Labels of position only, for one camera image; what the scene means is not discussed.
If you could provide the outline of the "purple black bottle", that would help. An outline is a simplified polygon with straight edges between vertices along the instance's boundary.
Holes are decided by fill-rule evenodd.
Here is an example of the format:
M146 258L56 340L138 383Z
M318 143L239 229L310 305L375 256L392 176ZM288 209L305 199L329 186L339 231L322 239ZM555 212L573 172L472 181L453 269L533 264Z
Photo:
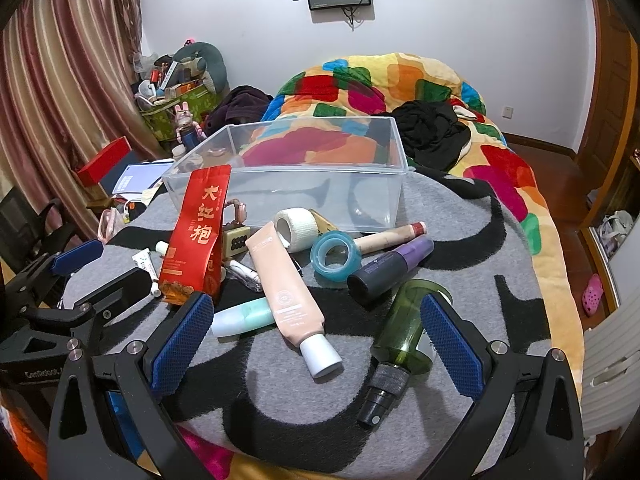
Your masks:
M411 242L386 252L349 275L349 293L359 302L383 296L431 255L434 246L431 237L419 235Z

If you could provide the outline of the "mint green bottle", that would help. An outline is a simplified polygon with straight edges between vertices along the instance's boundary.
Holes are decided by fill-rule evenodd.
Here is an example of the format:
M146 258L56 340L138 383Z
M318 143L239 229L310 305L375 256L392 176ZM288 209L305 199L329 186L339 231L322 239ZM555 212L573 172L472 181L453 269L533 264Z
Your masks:
M273 323L268 301L262 297L215 313L212 333L216 338L227 338L260 330Z

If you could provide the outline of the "pink croc shoe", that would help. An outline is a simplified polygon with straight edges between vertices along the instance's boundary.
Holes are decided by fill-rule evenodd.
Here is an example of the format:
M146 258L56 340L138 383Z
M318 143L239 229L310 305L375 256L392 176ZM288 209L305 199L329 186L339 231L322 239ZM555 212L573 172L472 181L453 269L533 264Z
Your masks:
M602 281L598 274L592 274L582 292L582 310L587 316L593 316L599 309L604 294Z

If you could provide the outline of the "clear plastic storage box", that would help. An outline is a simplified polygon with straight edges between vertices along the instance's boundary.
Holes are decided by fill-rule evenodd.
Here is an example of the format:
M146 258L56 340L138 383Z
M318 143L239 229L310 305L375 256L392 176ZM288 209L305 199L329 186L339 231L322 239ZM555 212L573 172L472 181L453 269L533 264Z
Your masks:
M396 223L409 172L396 122L383 116L285 117L228 125L163 175L181 206L194 170L230 166L228 195L259 228L278 211L313 209L340 230L380 232Z

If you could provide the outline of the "combination padlock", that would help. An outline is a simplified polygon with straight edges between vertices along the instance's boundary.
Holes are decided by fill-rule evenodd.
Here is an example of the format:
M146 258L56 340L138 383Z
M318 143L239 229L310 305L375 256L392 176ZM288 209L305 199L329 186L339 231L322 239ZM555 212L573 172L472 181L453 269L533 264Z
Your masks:
M229 260L247 251L245 242L250 237L250 227L245 224L247 211L243 202L232 198L224 206L233 207L233 218L222 225L222 256Z

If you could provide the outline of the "pink cosmetic tube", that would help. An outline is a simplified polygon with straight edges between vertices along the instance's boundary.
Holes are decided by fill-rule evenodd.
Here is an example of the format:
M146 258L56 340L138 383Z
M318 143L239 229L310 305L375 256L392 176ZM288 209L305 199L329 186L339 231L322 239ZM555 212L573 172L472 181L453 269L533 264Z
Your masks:
M324 316L269 221L246 246L282 337L299 350L311 377L328 376L343 361L324 333Z

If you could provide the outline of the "grey neck pillow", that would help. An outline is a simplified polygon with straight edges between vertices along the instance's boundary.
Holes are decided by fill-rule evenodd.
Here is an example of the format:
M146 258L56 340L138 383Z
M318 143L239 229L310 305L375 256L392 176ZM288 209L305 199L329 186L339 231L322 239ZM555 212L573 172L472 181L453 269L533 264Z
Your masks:
M192 42L179 49L172 57L192 76L202 78L209 92L223 94L228 89L227 69L220 51L207 42Z

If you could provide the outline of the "pink striped curtain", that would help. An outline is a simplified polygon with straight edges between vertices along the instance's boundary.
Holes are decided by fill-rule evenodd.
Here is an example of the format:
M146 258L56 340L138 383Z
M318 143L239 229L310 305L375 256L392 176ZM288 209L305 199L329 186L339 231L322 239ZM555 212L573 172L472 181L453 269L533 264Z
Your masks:
M93 236L78 170L121 136L163 154L131 90L140 42L140 0L22 0L1 33L3 193L19 188L37 210L57 198Z

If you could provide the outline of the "gold eraser box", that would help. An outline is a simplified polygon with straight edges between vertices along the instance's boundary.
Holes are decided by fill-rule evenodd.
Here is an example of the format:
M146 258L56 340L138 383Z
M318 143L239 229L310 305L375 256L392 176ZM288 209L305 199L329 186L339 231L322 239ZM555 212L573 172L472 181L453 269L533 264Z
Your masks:
M323 217L322 214L318 213L318 211L313 209L308 209L308 211L314 217L314 221L316 222L317 229L320 234L338 230L338 227L334 223L329 221L326 217Z

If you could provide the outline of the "pink rabbit toy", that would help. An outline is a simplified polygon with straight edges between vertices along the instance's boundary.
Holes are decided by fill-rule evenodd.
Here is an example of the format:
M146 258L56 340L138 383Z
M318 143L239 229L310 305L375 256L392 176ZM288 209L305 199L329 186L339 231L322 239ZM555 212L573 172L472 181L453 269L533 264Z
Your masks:
M193 150L206 139L200 124L193 118L187 102L175 106L174 123L176 139L187 151Z

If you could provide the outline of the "white blue book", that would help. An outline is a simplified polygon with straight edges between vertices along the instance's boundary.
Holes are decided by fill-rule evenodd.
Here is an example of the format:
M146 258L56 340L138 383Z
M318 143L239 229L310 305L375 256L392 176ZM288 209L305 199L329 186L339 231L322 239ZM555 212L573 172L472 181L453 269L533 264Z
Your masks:
M113 194L140 194L156 185L171 166L170 160L128 165L117 179Z

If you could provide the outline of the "white bandage roll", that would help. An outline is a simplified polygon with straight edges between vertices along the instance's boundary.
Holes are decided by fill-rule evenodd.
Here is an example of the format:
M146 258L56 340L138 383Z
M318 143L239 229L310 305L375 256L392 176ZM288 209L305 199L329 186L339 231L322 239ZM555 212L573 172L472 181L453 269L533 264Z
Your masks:
M273 224L281 243L290 254L311 248L319 237L316 219L305 208L280 210L273 217Z

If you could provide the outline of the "black clothes pile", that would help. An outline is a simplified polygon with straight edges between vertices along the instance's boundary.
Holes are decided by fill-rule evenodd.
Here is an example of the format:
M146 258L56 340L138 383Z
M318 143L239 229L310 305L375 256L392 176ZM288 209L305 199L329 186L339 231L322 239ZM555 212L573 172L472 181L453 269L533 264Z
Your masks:
M408 159L416 167L449 171L471 141L471 130L448 102L405 102L390 116Z

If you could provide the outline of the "red tea packet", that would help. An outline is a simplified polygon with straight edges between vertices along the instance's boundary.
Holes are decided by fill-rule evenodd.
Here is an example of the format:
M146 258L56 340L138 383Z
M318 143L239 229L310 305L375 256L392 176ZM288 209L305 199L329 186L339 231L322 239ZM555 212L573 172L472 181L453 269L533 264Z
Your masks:
M192 172L158 286L168 304L181 306L192 292L216 299L222 266L222 219L231 176L229 165Z

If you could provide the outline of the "dark purple clothes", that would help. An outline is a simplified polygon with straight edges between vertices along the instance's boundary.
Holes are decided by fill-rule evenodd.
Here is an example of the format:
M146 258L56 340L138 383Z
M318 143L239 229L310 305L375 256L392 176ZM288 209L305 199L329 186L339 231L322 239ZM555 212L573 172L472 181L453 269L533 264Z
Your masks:
M236 87L208 114L203 131L211 136L224 126L259 122L272 100L270 94L255 87Z

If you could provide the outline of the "blue tape roll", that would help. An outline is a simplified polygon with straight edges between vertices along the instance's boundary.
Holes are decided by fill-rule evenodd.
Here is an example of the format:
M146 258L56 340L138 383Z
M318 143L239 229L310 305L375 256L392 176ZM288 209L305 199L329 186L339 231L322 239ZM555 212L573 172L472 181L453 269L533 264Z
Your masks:
M361 264L360 250L354 239L341 232L330 231L314 242L310 251L314 272L334 283L344 283Z

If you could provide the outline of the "wooden shelf unit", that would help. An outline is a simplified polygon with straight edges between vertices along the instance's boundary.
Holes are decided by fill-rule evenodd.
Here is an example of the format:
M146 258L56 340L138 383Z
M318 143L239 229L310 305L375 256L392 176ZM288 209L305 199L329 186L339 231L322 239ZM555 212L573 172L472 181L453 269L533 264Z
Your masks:
M636 140L639 97L639 49L631 38L597 45L597 69L592 103L577 163L590 188L596 192L579 227L579 235L600 276L604 315L620 306L612 270L612 257L598 227L609 214L625 209L634 201L639 171L631 158Z

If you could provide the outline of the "red box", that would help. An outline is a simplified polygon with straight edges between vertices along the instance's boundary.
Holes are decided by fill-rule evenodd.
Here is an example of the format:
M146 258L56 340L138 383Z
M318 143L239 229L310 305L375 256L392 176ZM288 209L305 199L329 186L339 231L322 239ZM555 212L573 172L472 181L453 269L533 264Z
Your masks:
M110 142L76 172L79 182L86 188L98 185L130 152L131 146L124 136Z

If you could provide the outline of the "beige tube red cap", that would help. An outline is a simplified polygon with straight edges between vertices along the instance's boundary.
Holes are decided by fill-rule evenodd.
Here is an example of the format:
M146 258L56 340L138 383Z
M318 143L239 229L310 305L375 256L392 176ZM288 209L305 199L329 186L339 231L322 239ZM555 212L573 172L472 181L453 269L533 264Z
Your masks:
M425 233L426 224L423 221L418 221L405 226L398 226L398 228L358 237L354 239L354 242L360 254L367 255L411 242Z

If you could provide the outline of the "white ointment tube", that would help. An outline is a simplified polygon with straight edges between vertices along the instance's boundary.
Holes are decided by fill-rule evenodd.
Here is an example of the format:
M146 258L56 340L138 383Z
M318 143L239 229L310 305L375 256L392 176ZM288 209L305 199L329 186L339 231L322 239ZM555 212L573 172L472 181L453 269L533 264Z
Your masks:
M134 263L139 269L145 270L145 272L149 274L152 281L151 294L154 298L160 298L160 296L162 296L162 292L160 291L160 285L157 283L158 277L155 266L151 260L149 248L145 248L134 254L132 256L132 260L134 260Z

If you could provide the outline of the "green spray bottle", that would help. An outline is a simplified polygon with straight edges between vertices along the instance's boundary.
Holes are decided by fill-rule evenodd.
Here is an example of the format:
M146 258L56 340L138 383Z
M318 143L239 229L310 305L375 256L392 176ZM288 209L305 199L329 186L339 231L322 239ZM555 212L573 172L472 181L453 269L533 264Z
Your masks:
M361 427L376 428L404 396L411 377L431 370L435 348L423 328L420 307L433 292L451 302L450 292L429 280L410 280L398 289L370 349L376 367L358 414Z

